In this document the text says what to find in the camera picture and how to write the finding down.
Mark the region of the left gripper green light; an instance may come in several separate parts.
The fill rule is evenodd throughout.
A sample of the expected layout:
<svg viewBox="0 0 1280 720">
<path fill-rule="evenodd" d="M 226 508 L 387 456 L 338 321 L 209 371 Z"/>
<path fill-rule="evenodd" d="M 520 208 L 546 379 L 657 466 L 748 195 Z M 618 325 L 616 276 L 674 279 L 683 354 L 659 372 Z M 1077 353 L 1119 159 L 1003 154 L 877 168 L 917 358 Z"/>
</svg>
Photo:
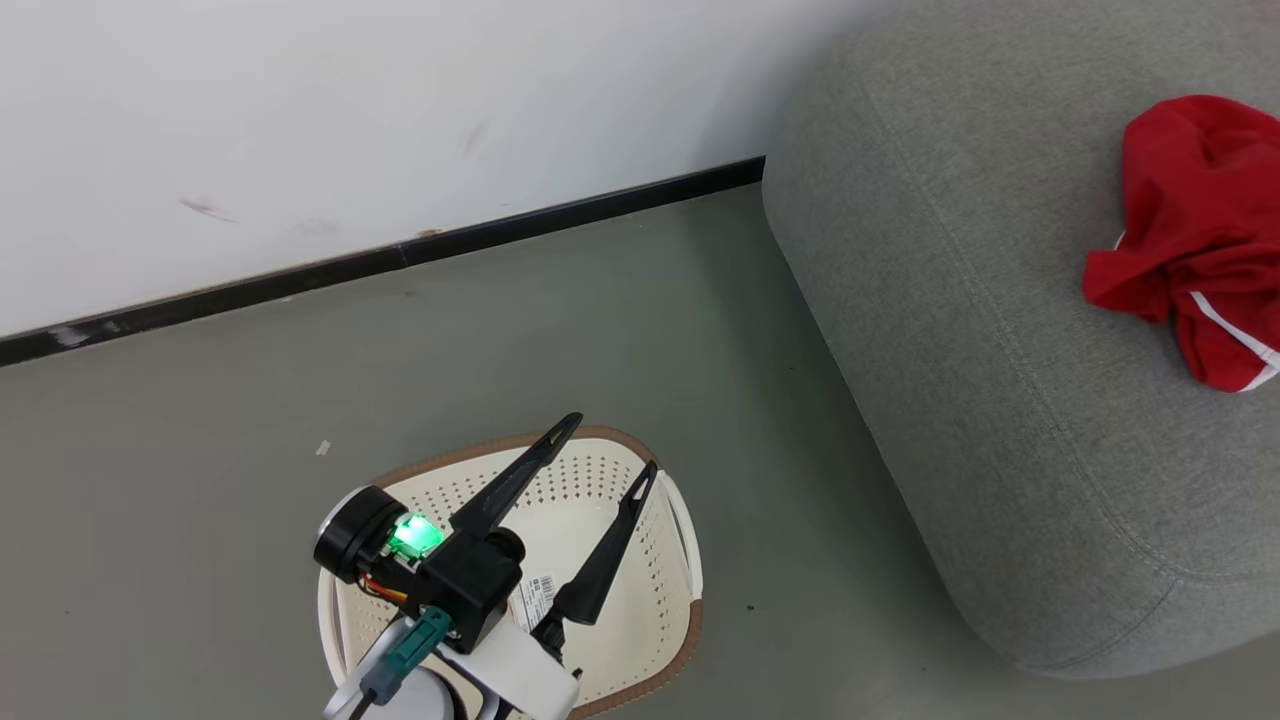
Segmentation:
<svg viewBox="0 0 1280 720">
<path fill-rule="evenodd" d="M 389 623 L 339 680 L 326 719 L 462 719 L 462 685 L 479 717 L 567 719 L 579 674 L 564 666 L 564 624 L 596 624 L 657 480 L 646 462 L 573 579 L 531 630 L 506 614 L 524 579 L 526 547 L 503 521 L 535 475 L 554 461 L 584 415 L 570 413 L 451 516 L 451 533 L 385 489 L 344 497 L 321 524 L 316 562 L 332 579 L 392 606 Z"/>
</svg>

